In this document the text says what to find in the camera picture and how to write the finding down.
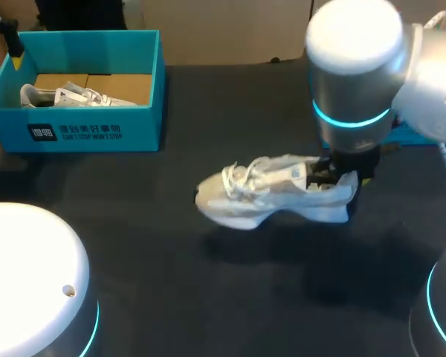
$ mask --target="black table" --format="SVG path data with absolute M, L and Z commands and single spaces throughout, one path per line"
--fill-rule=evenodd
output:
M 318 152 L 302 60 L 168 68 L 157 153 L 2 155 L 0 201 L 60 215 L 99 287 L 104 356 L 411 356 L 410 304 L 446 247 L 435 147 L 383 159 L 355 218 L 219 228 L 193 190 L 235 160 Z

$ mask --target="black logo on box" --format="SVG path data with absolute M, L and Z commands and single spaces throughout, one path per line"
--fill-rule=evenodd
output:
M 57 141 L 51 124 L 28 124 L 28 131 L 35 141 Z

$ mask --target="shoe toe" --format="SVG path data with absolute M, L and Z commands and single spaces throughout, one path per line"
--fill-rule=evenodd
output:
M 195 189 L 195 204 L 200 210 L 212 210 L 210 203 L 220 199 L 227 200 L 220 174 L 205 179 Z

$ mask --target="screw hole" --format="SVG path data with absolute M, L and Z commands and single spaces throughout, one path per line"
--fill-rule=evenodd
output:
M 76 290 L 71 285 L 64 285 L 62 287 L 62 293 L 66 295 L 68 298 L 72 298 L 76 295 Z

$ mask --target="beige wall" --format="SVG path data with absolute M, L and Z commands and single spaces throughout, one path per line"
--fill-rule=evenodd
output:
M 232 64 L 299 57 L 310 0 L 141 0 L 170 64 Z
M 34 0 L 0 0 L 0 16 L 17 19 L 21 31 L 28 30 L 36 24 L 36 15 L 38 9 Z

